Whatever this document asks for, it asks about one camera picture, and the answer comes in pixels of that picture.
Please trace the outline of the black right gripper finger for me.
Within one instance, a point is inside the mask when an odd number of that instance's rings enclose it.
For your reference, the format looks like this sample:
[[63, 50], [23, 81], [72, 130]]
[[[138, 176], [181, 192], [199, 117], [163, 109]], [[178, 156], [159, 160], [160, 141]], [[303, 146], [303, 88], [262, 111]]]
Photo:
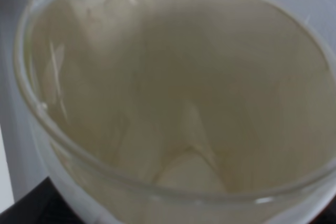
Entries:
[[44, 179], [31, 192], [1, 213], [1, 223], [81, 223], [50, 178]]

